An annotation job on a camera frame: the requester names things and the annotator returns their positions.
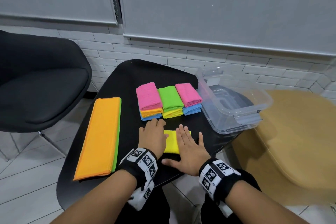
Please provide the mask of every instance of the beige chair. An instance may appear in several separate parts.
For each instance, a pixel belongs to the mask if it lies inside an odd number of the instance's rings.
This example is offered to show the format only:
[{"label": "beige chair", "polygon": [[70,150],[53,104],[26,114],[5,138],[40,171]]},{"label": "beige chair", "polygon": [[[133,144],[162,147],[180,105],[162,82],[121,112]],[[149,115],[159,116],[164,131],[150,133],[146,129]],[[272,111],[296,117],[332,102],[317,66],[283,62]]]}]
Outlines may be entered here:
[{"label": "beige chair", "polygon": [[268,91],[273,105],[232,145],[242,168],[283,205],[336,200],[336,107],[296,90]]}]

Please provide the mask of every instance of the plastic container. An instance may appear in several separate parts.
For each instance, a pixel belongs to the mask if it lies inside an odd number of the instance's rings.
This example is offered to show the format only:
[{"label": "plastic container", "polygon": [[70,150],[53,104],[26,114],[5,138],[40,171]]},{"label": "plastic container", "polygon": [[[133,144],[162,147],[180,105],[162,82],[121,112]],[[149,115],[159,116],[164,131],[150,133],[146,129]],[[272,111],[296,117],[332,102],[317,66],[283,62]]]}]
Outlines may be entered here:
[{"label": "plastic container", "polygon": [[256,75],[230,71],[227,67],[199,69],[198,93],[202,111],[220,134],[254,128],[262,120],[259,112],[270,107],[273,99],[258,89]]}]

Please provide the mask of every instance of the qr code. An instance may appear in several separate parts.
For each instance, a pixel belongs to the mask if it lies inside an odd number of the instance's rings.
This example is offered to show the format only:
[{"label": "qr code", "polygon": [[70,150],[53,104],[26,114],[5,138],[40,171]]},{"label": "qr code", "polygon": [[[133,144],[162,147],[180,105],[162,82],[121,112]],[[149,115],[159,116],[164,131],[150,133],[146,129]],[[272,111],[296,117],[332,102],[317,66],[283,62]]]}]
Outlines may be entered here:
[{"label": "qr code", "polygon": [[210,182],[213,181],[213,179],[215,179],[215,177],[217,176],[216,173],[210,168],[207,173],[205,174],[205,176],[210,180]]},{"label": "qr code", "polygon": [[152,191],[150,190],[150,188],[148,188],[148,189],[146,190],[145,194],[143,195],[143,197],[147,200],[147,198],[149,197],[149,195],[150,195],[151,192],[152,192]]},{"label": "qr code", "polygon": [[153,177],[153,175],[155,174],[155,166],[154,164],[151,165],[151,167],[149,168],[149,174],[151,177]]},{"label": "qr code", "polygon": [[224,163],[218,163],[216,165],[221,171],[224,171],[225,169],[228,169],[228,166],[225,165]]},{"label": "qr code", "polygon": [[204,187],[209,190],[210,188],[210,182],[208,182],[207,179],[205,179],[205,177],[203,178],[202,184],[204,185]]},{"label": "qr code", "polygon": [[147,167],[149,167],[149,165],[152,162],[152,159],[146,154],[145,157],[142,158],[142,161],[145,162],[145,164],[147,165]]},{"label": "qr code", "polygon": [[139,157],[141,155],[141,153],[142,153],[142,151],[135,150],[135,151],[133,151],[133,153],[131,154],[131,156]]}]

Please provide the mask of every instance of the black chair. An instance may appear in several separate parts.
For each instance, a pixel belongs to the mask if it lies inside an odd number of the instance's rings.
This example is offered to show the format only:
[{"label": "black chair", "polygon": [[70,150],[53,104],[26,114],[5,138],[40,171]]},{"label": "black chair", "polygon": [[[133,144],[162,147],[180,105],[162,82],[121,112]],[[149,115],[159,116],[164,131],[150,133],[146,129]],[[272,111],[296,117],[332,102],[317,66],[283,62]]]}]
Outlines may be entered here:
[{"label": "black chair", "polygon": [[84,53],[71,40],[0,30],[0,131],[38,132],[66,156],[42,130],[78,104],[91,75]]}]

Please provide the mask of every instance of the pink towel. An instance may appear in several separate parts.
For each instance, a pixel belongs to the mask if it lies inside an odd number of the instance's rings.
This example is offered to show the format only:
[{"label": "pink towel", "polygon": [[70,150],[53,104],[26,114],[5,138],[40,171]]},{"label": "pink towel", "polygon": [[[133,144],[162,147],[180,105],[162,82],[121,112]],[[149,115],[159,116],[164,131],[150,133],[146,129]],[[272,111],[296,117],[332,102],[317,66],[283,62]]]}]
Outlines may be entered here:
[{"label": "pink towel", "polygon": [[202,102],[202,98],[190,83],[175,84],[185,107],[189,107]]},{"label": "pink towel", "polygon": [[154,82],[137,87],[136,94],[141,111],[162,108],[162,101]]}]

